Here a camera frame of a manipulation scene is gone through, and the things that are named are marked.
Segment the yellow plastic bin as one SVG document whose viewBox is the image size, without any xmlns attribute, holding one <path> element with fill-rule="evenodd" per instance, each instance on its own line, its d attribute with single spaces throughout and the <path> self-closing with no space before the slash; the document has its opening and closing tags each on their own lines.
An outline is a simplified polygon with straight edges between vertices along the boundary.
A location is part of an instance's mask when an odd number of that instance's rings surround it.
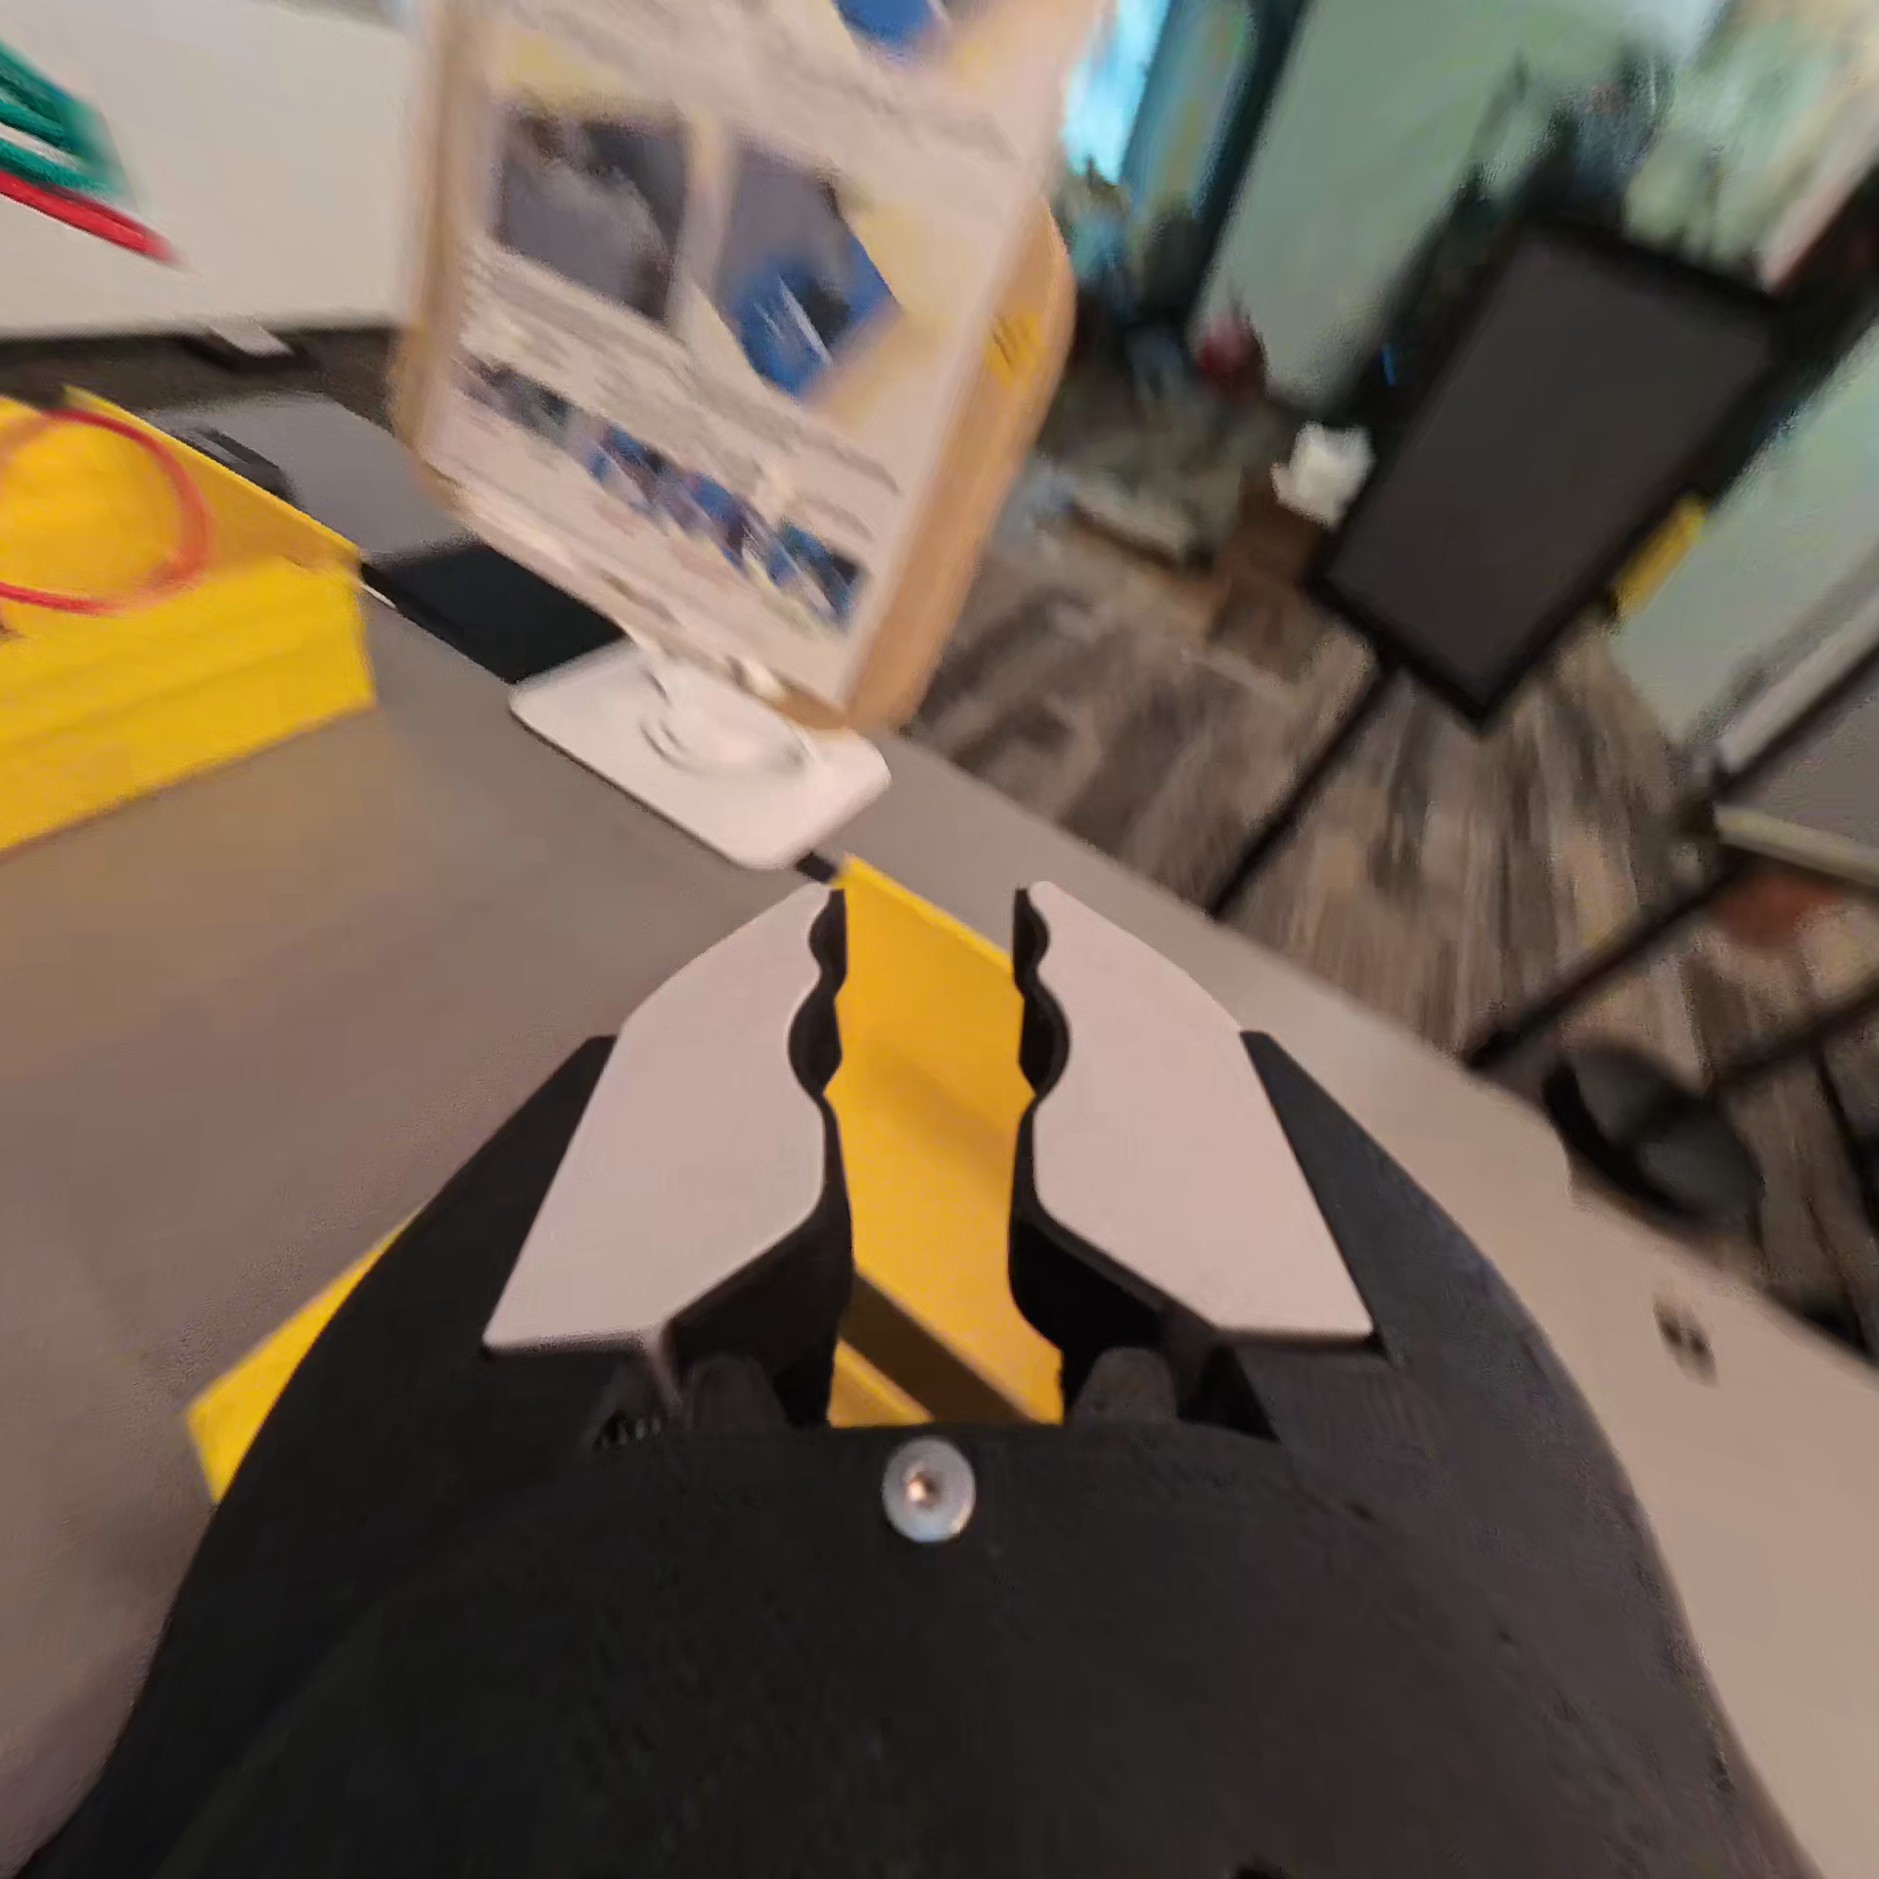
<svg viewBox="0 0 1879 1879">
<path fill-rule="evenodd" d="M 102 399 L 1 405 L 1 847 L 375 702 L 360 550 Z"/>
<path fill-rule="evenodd" d="M 852 1299 L 828 1421 L 1057 1422 L 1057 1353 L 1006 1273 L 1019 996 L 1008 952 L 842 862 L 852 962 L 830 1098 L 849 1162 Z"/>
</svg>

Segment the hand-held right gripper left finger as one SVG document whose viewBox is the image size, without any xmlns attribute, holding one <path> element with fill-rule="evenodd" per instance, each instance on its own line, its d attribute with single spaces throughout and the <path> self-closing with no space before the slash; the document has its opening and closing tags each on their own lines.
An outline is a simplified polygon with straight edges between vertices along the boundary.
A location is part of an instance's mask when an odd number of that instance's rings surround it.
<svg viewBox="0 0 1879 1879">
<path fill-rule="evenodd" d="M 830 1390 L 853 1283 L 830 1081 L 841 890 L 805 883 L 619 1027 L 499 1302 L 489 1353 L 625 1351 L 664 1393 L 706 1358 Z"/>
</svg>

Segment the black framed sign stand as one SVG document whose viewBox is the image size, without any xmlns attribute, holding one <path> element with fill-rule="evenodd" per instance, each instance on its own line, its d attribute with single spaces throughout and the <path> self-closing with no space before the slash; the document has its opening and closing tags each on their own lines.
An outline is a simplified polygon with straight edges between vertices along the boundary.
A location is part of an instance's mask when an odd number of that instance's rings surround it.
<svg viewBox="0 0 1879 1879">
<path fill-rule="evenodd" d="M 1791 356 L 1762 285 L 1608 226 L 1513 226 L 1304 580 L 1369 651 L 1348 705 L 1239 845 L 1223 922 L 1398 685 L 1489 728 L 1605 598 Z"/>
</svg>

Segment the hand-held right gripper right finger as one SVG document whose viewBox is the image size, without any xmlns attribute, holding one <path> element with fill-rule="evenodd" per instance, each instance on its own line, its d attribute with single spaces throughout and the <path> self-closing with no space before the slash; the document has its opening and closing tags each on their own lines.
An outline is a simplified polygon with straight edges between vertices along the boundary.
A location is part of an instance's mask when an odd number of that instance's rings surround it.
<svg viewBox="0 0 1879 1879">
<path fill-rule="evenodd" d="M 1081 1390 L 1144 1349 L 1198 1390 L 1242 1344 L 1375 1335 L 1229 1011 L 1056 883 L 1013 904 L 1017 1125 L 1008 1287 Z"/>
</svg>

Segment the printed instruction poster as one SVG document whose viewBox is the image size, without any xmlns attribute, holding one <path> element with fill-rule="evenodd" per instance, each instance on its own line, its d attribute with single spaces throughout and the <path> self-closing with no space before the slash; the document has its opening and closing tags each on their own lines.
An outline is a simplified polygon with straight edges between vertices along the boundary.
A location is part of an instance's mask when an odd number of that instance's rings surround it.
<svg viewBox="0 0 1879 1879">
<path fill-rule="evenodd" d="M 430 4 L 395 435 L 658 651 L 891 725 L 1064 376 L 1105 4 Z"/>
</svg>

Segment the black flat pad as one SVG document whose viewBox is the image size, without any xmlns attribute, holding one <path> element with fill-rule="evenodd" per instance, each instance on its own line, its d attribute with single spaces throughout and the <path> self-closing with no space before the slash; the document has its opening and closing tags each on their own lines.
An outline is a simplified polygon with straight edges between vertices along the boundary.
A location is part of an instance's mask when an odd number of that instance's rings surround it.
<svg viewBox="0 0 1879 1879">
<path fill-rule="evenodd" d="M 402 620 L 505 687 L 623 641 L 592 606 L 478 539 L 368 555 L 360 573 Z"/>
</svg>

